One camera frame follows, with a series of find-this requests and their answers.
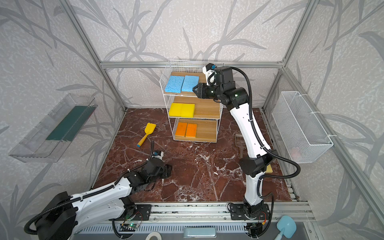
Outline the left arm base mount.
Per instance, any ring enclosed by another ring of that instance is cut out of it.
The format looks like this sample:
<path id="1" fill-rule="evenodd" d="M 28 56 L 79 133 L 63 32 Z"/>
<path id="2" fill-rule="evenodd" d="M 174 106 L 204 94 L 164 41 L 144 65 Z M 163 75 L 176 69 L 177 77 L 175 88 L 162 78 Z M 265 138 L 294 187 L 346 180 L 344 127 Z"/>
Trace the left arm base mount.
<path id="1" fill-rule="evenodd" d="M 130 206 L 115 221 L 148 221 L 151 214 L 152 205 L 140 204 Z"/>

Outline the yellow foam sponge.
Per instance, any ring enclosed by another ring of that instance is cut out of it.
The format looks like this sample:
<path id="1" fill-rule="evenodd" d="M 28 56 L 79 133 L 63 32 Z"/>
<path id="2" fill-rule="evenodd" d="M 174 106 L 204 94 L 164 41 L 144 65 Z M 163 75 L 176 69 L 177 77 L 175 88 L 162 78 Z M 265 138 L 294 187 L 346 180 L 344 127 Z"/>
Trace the yellow foam sponge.
<path id="1" fill-rule="evenodd" d="M 183 104 L 181 118 L 194 118 L 195 104 Z"/>
<path id="2" fill-rule="evenodd" d="M 182 103 L 172 103 L 169 110 L 169 116 L 173 118 L 180 118 L 182 116 L 182 109 Z"/>

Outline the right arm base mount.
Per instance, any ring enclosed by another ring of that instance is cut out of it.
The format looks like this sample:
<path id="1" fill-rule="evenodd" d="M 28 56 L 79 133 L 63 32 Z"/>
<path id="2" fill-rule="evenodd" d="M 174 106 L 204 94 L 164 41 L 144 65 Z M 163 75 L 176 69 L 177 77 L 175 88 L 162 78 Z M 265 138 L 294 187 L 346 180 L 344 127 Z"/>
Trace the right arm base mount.
<path id="1" fill-rule="evenodd" d="M 250 206 L 247 203 L 227 204 L 227 209 L 231 214 L 231 220 L 257 220 L 266 221 L 270 219 L 269 206 L 263 201 L 257 205 Z"/>

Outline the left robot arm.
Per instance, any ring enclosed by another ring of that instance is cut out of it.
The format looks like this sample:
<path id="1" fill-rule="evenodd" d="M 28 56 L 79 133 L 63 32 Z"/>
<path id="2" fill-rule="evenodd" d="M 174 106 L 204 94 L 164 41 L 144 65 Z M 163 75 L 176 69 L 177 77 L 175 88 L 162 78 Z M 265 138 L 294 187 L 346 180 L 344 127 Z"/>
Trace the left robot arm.
<path id="1" fill-rule="evenodd" d="M 131 195 L 148 191 L 147 187 L 155 186 L 157 180 L 169 178 L 173 169 L 163 161 L 164 152 L 156 151 L 154 146 L 151 142 L 150 157 L 143 164 L 122 173 L 114 182 L 80 194 L 57 194 L 41 213 L 25 224 L 24 232 L 40 240 L 68 240 L 103 221 L 115 223 L 138 214 L 145 220 Z"/>

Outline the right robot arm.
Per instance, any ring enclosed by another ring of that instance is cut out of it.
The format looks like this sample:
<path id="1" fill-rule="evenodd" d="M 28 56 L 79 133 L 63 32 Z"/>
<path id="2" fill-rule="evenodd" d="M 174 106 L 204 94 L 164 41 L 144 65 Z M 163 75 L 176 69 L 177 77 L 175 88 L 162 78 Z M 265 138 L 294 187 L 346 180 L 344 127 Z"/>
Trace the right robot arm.
<path id="1" fill-rule="evenodd" d="M 200 99 L 212 99 L 226 106 L 244 138 L 248 155 L 240 161 L 241 169 L 246 175 L 243 213 L 247 218 L 255 219 L 261 212 L 272 211 L 267 209 L 264 202 L 262 184 L 264 179 L 275 179 L 277 176 L 267 174 L 267 166 L 278 159 L 296 168 L 294 173 L 279 176 L 279 179 L 296 177 L 301 172 L 301 167 L 296 162 L 279 156 L 264 139 L 252 108 L 251 82 L 244 71 L 236 67 L 207 64 L 203 67 L 203 73 L 207 82 L 197 84 L 193 92 Z"/>

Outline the beige orange scrub sponge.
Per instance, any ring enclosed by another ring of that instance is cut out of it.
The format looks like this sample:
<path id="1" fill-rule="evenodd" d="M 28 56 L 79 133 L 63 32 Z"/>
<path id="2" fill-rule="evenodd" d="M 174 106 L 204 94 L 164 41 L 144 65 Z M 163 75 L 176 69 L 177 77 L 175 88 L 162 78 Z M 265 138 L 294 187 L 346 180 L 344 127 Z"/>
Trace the beige orange scrub sponge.
<path id="1" fill-rule="evenodd" d="M 186 131 L 187 131 L 187 126 L 188 126 L 188 123 L 179 122 L 177 125 L 175 136 L 176 137 L 185 137 Z"/>

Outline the blue cellulose sponge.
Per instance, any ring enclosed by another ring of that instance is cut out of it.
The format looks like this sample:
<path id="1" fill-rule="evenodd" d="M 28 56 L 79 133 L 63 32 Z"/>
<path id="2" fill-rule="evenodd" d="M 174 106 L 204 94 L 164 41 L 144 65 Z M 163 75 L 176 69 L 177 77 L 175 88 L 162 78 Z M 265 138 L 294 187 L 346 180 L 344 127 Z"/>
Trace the blue cellulose sponge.
<path id="1" fill-rule="evenodd" d="M 165 87 L 165 93 L 180 94 L 184 83 L 184 76 L 170 76 Z"/>
<path id="2" fill-rule="evenodd" d="M 193 88 L 198 85 L 199 79 L 199 76 L 185 76 L 181 91 L 192 93 Z"/>

